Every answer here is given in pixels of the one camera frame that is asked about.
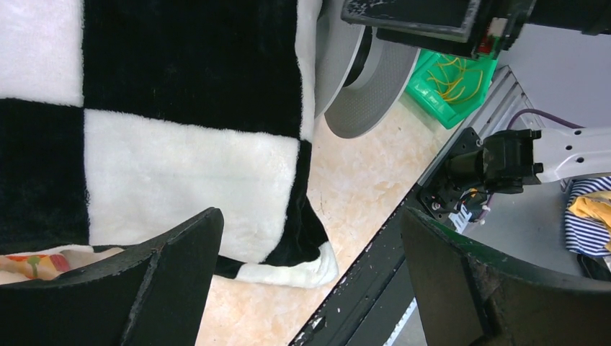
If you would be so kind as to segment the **orange floral cloth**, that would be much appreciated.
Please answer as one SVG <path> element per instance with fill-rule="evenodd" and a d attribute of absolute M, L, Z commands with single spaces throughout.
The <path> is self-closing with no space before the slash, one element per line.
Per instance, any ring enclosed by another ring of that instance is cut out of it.
<path fill-rule="evenodd" d="M 63 273 L 91 265 L 123 252 L 111 248 L 102 252 L 66 249 L 56 253 L 1 255 L 1 285 L 28 280 L 53 280 Z"/>

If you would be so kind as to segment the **grey plastic cable spool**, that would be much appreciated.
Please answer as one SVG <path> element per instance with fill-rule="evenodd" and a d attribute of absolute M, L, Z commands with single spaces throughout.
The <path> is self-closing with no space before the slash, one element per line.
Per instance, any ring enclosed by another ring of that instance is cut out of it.
<path fill-rule="evenodd" d="M 323 1 L 316 28 L 316 116 L 332 133 L 357 138 L 403 94 L 420 49 L 378 38 L 379 30 L 340 17 L 343 1 Z"/>

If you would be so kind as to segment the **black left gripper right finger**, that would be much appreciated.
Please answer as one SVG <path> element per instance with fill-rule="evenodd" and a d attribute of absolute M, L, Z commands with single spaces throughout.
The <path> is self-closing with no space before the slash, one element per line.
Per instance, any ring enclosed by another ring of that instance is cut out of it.
<path fill-rule="evenodd" d="M 530 264 L 420 210 L 401 238 L 429 345 L 608 345 L 610 284 Z"/>

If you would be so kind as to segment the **black white checkered blanket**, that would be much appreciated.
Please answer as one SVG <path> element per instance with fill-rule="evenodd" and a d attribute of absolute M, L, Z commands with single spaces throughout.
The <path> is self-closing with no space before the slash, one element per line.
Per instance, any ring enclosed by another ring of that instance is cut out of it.
<path fill-rule="evenodd" d="M 320 1 L 3 1 L 1 253 L 126 247 L 214 207 L 215 274 L 338 274 L 307 197 Z"/>

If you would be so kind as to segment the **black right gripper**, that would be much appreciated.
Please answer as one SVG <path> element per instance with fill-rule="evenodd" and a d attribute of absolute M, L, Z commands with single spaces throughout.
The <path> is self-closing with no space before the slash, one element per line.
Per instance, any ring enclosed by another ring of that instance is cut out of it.
<path fill-rule="evenodd" d="M 528 24 L 609 35 L 610 0 L 345 1 L 341 18 L 377 27 L 376 38 L 391 43 L 462 58 L 497 58 L 514 45 Z"/>

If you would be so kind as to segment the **blue striped cloth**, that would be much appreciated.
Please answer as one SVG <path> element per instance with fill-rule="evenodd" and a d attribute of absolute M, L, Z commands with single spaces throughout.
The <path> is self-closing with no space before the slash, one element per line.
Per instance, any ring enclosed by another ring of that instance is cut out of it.
<path fill-rule="evenodd" d="M 568 210 L 578 197 L 601 191 L 610 191 L 610 177 L 575 179 L 572 182 L 567 209 L 563 215 L 567 250 L 589 257 L 610 256 L 610 251 L 605 247 L 610 241 L 610 235 L 603 222 L 578 217 Z"/>

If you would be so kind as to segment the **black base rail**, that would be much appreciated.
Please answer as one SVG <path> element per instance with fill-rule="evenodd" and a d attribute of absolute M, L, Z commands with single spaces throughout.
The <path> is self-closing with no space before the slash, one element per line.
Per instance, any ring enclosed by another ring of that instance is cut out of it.
<path fill-rule="evenodd" d="M 414 185 L 291 345 L 384 345 L 413 301 L 401 232 L 403 213 L 416 207 Z"/>

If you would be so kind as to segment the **yellow cloth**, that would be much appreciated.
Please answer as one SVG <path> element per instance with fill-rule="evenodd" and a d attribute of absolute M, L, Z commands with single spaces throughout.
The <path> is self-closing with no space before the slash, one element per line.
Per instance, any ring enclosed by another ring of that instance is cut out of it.
<path fill-rule="evenodd" d="M 610 235 L 610 191 L 592 192 L 575 199 L 568 208 L 578 217 L 603 222 Z M 605 246 L 610 251 L 610 241 Z"/>

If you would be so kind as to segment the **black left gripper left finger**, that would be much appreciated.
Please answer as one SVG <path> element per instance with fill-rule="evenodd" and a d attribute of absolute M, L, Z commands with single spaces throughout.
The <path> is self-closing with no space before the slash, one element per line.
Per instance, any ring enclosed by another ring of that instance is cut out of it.
<path fill-rule="evenodd" d="M 193 345 L 223 233 L 208 208 L 53 280 L 1 287 L 3 345 Z"/>

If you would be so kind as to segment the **green plastic compartment bin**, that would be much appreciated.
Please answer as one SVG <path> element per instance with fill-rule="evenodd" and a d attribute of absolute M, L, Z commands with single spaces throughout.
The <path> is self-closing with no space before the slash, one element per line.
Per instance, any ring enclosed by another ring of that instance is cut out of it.
<path fill-rule="evenodd" d="M 485 101 L 497 60 L 471 60 L 422 49 L 405 93 L 446 129 L 466 119 Z"/>

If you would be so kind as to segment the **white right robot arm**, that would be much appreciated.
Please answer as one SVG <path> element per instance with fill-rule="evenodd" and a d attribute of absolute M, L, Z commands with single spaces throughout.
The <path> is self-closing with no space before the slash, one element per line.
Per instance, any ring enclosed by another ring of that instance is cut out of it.
<path fill-rule="evenodd" d="M 608 1 L 346 1 L 341 18 L 378 37 L 463 58 L 497 57 L 526 24 L 610 33 Z M 405 203 L 441 223 L 469 193 L 517 194 L 527 185 L 610 173 L 610 130 L 463 130 Z"/>

